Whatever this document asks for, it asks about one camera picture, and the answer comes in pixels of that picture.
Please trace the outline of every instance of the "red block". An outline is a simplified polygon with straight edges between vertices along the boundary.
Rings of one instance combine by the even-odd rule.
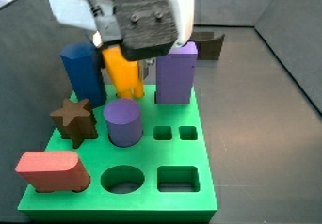
[[[91,177],[75,152],[26,152],[15,171],[38,192],[83,191]]]

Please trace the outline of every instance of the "square hole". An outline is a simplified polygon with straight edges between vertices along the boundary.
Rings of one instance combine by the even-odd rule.
[[[198,169],[196,167],[160,167],[158,189],[161,192],[200,192]]]
[[[170,126],[157,126],[154,130],[154,137],[157,140],[172,140],[173,131]]]
[[[198,133],[196,126],[182,126],[180,127],[181,139],[182,140],[197,140]]]

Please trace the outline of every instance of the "gray wall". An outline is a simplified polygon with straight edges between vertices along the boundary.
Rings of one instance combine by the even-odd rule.
[[[45,150],[54,131],[50,113],[73,91],[59,53],[85,41],[61,26],[49,0],[18,0],[0,10],[0,222],[27,220],[17,211],[27,183],[15,173],[22,154]]]
[[[196,24],[254,26],[272,0],[197,0]]]
[[[274,0],[256,29],[322,112],[322,0]]]

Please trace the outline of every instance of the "star-shaped block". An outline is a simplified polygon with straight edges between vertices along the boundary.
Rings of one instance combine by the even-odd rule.
[[[97,118],[90,104],[90,100],[85,99],[78,103],[66,99],[63,108],[51,113],[57,128],[62,134],[62,138],[71,139],[74,147],[78,148],[85,139],[98,138]]]

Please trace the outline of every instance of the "green shape sorter board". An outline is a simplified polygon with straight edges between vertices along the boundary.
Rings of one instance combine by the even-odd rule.
[[[111,102],[117,99],[115,88],[106,88]],[[138,100],[144,136],[133,147],[121,148],[110,142],[105,106],[94,111],[98,139],[87,139],[78,149],[54,130],[47,151],[75,151],[91,175],[91,184],[81,193],[37,193],[30,185],[18,209],[33,220],[210,221],[218,203],[196,92],[189,105],[161,105],[156,104],[156,90],[154,85],[146,85],[145,97]],[[122,171],[123,167],[140,169],[141,178],[131,171]],[[123,181],[141,180],[141,188],[127,194],[110,192],[105,188],[110,168],[119,168],[118,178]]]

